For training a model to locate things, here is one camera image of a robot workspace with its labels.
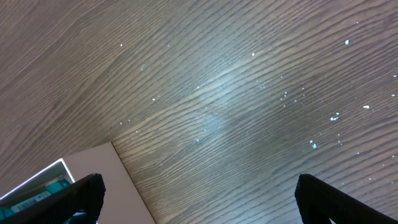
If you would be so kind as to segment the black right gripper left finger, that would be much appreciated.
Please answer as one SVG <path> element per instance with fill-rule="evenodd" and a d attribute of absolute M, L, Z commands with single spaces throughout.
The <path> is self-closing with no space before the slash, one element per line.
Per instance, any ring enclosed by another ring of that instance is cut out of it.
<path fill-rule="evenodd" d="M 5 219 L 3 224 L 90 223 L 98 221 L 104 203 L 101 174 L 90 174 L 35 205 Z"/>

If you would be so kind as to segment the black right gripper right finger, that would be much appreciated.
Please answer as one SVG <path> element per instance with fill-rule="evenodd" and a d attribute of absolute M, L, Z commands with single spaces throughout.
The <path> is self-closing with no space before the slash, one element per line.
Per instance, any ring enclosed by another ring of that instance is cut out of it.
<path fill-rule="evenodd" d="M 397 224 L 397 220 L 310 174 L 299 175 L 295 199 L 304 224 Z"/>

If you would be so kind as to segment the green soap packet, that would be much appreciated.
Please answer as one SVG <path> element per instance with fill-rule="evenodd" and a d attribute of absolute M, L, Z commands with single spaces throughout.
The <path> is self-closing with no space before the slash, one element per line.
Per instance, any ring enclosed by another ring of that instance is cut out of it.
<path fill-rule="evenodd" d="M 41 186 L 35 190 L 22 194 L 19 198 L 15 198 L 6 205 L 1 205 L 1 223 L 3 221 L 20 211 L 23 211 L 39 201 L 71 186 L 71 183 L 66 179 L 52 182 L 48 185 Z"/>

